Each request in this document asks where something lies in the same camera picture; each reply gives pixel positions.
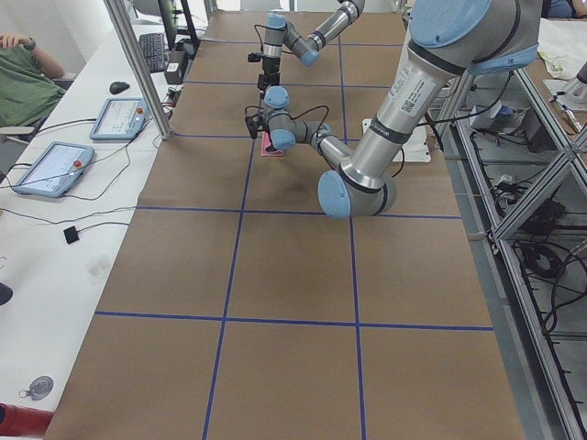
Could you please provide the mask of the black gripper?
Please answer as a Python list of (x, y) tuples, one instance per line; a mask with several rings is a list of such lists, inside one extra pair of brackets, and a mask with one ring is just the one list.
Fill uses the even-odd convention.
[(270, 86), (280, 84), (281, 58), (265, 56), (262, 60), (263, 73), (258, 76), (257, 87), (260, 91), (265, 91)]

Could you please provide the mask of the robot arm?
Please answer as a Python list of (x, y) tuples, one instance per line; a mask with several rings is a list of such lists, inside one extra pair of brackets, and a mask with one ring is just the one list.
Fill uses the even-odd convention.
[(308, 37), (284, 16), (267, 18), (261, 57), (270, 80), (260, 79), (263, 104), (246, 124), (254, 138), (268, 133), (272, 145), (287, 150), (308, 144), (331, 169), (319, 179), (318, 199), (325, 214), (345, 219), (378, 215), (395, 200), (387, 168), (412, 136), (444, 85), (464, 72), (473, 75), (526, 67), (537, 55), (542, 4), (539, 1), (417, 1), (411, 13), (405, 60), (390, 91), (356, 148), (349, 148), (329, 126), (292, 116), (289, 94), (278, 85), (283, 47), (304, 65), (361, 15), (361, 1), (343, 1)]
[(345, 28), (354, 23), (363, 13), (365, 2), (360, 0), (339, 1), (340, 7), (320, 26), (304, 37), (292, 22), (283, 15), (267, 15), (264, 36), (260, 39), (260, 50), (248, 55), (248, 62), (260, 62), (257, 88), (263, 97), (267, 89), (280, 84), (282, 48), (287, 48), (305, 67), (312, 66), (319, 52), (335, 39)]

